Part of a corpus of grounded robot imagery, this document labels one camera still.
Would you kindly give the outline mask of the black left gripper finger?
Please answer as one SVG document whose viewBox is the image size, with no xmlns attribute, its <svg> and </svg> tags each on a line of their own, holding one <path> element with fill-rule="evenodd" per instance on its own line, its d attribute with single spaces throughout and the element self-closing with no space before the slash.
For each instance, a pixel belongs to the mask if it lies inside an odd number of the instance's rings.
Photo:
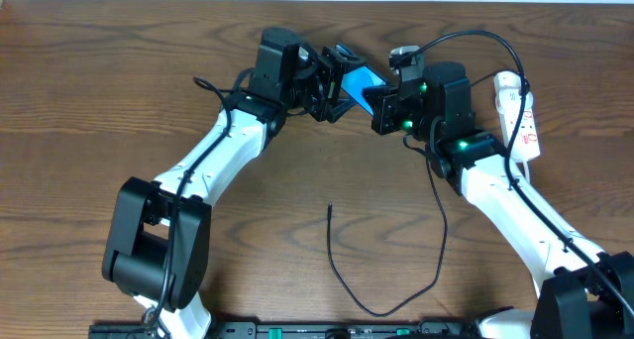
<svg viewBox="0 0 634 339">
<path fill-rule="evenodd" d="M 352 72 L 368 64 L 368 60 L 365 57 L 359 56 L 343 44 L 336 44 L 335 51 L 342 59 L 344 73 Z"/>
<path fill-rule="evenodd" d="M 354 99 L 339 98 L 337 101 L 330 105 L 329 110 L 326 112 L 326 120 L 329 123 L 336 123 L 356 104 L 357 102 Z"/>
</svg>

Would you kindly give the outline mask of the blue Galaxy smartphone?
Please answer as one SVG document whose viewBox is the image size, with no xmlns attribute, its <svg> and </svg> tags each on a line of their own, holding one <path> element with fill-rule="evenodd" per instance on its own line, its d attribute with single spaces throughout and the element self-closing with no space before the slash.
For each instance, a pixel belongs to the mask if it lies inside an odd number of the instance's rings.
<svg viewBox="0 0 634 339">
<path fill-rule="evenodd" d="M 341 89 L 372 116 L 373 111 L 363 97 L 363 90 L 384 85 L 387 85 L 385 77 L 368 66 L 361 66 L 343 76 Z"/>
</svg>

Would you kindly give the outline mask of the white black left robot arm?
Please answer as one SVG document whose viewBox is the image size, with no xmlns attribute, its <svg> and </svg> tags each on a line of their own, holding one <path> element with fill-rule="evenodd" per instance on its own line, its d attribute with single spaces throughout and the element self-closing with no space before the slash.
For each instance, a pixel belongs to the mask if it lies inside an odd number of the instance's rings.
<svg viewBox="0 0 634 339">
<path fill-rule="evenodd" d="M 345 74 L 366 59 L 343 45 L 316 52 L 281 27 L 262 33 L 254 66 L 215 93 L 221 110 L 187 156 L 152 181 L 120 188 L 102 275 L 144 306 L 138 333 L 148 338 L 202 338 L 212 323 L 199 288 L 206 273 L 212 208 L 237 173 L 256 158 L 289 116 L 336 122 L 354 101 L 339 96 Z"/>
</svg>

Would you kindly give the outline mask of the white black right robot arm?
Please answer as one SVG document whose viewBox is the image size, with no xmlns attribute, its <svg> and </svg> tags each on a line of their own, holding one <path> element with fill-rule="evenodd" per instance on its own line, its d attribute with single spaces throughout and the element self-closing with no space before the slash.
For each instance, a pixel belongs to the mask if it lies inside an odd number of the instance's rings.
<svg viewBox="0 0 634 339">
<path fill-rule="evenodd" d="M 465 68 L 408 66 L 396 85 L 367 86 L 372 126 L 425 143 L 437 177 L 479 209 L 528 269 L 534 310 L 499 309 L 475 321 L 483 338 L 630 338 L 633 257 L 607 254 L 569 224 L 526 179 L 518 163 L 535 157 L 532 96 L 516 71 L 493 76 L 503 138 L 478 128 Z"/>
</svg>

